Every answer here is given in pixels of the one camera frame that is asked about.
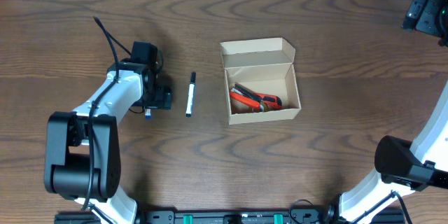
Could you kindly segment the blue whiteboard marker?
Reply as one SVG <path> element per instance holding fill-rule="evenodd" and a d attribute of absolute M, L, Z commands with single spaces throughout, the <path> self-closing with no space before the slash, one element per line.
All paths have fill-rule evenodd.
<path fill-rule="evenodd" d="M 145 119 L 150 120 L 152 118 L 152 112 L 150 108 L 144 110 Z"/>

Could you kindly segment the yellow tape roll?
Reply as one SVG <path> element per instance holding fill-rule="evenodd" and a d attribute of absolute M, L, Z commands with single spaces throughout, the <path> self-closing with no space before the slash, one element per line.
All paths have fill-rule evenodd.
<path fill-rule="evenodd" d="M 269 111 L 269 106 L 265 103 L 260 103 L 260 105 L 257 108 L 252 108 L 252 112 L 254 113 L 260 113 L 260 112 L 267 112 Z"/>

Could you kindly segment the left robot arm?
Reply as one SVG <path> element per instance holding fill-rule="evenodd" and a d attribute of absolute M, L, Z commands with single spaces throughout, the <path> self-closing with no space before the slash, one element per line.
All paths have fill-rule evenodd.
<path fill-rule="evenodd" d="M 129 57 L 112 64 L 101 87 L 71 112 L 48 120 L 44 186 L 82 206 L 61 213 L 56 223 L 145 223 L 146 213 L 120 186 L 118 126 L 132 107 L 146 118 L 170 109 L 169 87 L 156 83 L 163 60 L 149 42 L 134 42 Z"/>

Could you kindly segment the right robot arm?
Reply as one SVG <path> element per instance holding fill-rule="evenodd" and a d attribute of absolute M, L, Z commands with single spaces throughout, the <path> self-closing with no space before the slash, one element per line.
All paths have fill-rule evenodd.
<path fill-rule="evenodd" d="M 322 223 L 411 223 L 403 198 L 427 187 L 447 188 L 447 91 L 413 141 L 384 136 L 374 169 L 338 195 Z"/>

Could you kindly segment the red utility knife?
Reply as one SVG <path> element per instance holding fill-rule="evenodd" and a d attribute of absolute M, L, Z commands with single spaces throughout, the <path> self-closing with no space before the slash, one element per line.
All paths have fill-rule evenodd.
<path fill-rule="evenodd" d="M 255 96 L 260 98 L 263 103 L 274 110 L 280 110 L 283 108 L 281 99 L 276 95 L 255 93 Z"/>

